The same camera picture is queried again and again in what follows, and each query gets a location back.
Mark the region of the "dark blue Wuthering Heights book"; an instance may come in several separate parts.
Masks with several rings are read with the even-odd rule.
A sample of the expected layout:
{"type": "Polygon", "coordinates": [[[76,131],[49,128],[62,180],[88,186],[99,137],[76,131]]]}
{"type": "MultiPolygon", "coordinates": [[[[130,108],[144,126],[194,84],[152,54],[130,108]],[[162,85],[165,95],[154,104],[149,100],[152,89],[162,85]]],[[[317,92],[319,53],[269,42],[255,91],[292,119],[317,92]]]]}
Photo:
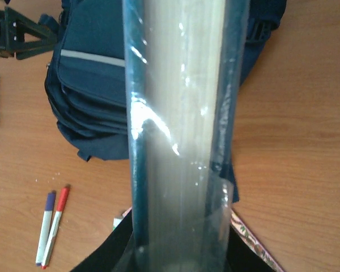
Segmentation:
{"type": "Polygon", "coordinates": [[[124,1],[135,271],[223,271],[248,1],[124,1]]]}

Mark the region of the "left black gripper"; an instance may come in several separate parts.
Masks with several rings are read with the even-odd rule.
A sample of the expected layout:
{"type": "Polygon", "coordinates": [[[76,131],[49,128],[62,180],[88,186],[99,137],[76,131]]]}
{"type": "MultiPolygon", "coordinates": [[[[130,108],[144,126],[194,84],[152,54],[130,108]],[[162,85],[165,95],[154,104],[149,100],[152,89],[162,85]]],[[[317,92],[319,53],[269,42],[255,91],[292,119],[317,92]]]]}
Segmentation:
{"type": "Polygon", "coordinates": [[[53,50],[57,35],[12,8],[0,10],[0,57],[24,60],[53,50]]]}

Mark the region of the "pink illustrated paperback book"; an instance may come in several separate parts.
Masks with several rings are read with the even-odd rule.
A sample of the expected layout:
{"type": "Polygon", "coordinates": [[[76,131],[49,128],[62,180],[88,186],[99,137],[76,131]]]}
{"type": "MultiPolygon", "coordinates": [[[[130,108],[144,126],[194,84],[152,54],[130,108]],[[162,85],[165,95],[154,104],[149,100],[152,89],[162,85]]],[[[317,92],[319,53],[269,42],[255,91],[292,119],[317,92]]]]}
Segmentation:
{"type": "MultiPolygon", "coordinates": [[[[131,211],[131,209],[126,210],[123,217],[125,217],[129,211],[131,211]]],[[[230,221],[232,221],[234,228],[237,230],[244,243],[246,243],[256,255],[261,257],[264,262],[274,269],[274,271],[284,270],[233,210],[226,208],[225,213],[225,215],[221,215],[220,210],[217,210],[212,215],[206,217],[205,224],[206,227],[210,229],[208,233],[225,235],[229,238],[230,221]]],[[[127,257],[127,261],[125,261],[125,271],[143,270],[143,268],[139,266],[139,261],[136,259],[136,253],[133,252],[133,239],[131,237],[125,248],[124,256],[127,257]]],[[[223,268],[224,271],[230,271],[226,262],[223,268]]]]}

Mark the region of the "navy blue backpack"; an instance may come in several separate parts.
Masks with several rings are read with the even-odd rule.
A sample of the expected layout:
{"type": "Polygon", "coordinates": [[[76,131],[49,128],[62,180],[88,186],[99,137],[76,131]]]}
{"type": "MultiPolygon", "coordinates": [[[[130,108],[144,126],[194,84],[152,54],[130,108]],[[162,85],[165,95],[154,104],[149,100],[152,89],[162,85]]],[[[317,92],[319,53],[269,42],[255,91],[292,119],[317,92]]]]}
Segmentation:
{"type": "Polygon", "coordinates": [[[129,158],[121,1],[63,1],[45,91],[57,127],[83,160],[129,158]]]}

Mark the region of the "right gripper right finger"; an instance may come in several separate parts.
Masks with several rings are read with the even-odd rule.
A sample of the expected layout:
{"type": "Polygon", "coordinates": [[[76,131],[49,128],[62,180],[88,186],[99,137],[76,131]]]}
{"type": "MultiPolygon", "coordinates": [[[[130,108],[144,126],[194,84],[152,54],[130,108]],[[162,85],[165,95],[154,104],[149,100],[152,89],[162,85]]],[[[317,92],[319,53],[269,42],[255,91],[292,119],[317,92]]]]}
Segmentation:
{"type": "Polygon", "coordinates": [[[232,221],[229,223],[226,264],[230,271],[274,271],[244,243],[232,221]]]}

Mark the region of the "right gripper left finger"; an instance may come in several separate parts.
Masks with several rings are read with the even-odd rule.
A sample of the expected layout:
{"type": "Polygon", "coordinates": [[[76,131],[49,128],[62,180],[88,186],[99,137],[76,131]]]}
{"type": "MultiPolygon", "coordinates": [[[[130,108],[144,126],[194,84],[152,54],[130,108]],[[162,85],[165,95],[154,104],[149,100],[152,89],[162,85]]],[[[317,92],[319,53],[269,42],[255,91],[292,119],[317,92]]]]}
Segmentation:
{"type": "Polygon", "coordinates": [[[107,239],[71,271],[112,271],[122,257],[132,232],[132,216],[129,211],[107,239]]]}

